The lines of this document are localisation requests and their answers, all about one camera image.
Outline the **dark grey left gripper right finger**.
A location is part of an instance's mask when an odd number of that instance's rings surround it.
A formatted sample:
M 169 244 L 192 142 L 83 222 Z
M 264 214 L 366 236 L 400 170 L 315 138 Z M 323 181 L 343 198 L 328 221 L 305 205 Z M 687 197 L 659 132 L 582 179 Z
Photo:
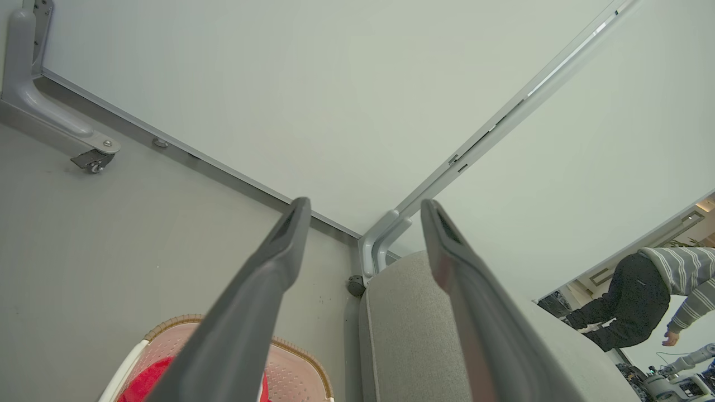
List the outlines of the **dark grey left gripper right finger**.
M 454 221 L 421 203 L 432 277 L 449 296 L 475 401 L 582 401 L 579 389 Z

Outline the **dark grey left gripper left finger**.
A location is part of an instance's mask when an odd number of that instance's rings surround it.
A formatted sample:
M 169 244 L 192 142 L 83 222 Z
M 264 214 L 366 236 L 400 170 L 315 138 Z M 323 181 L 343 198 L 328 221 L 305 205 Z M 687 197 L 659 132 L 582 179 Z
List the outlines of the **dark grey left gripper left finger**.
M 297 198 L 248 257 L 148 401 L 256 401 L 284 293 L 301 270 L 311 201 Z

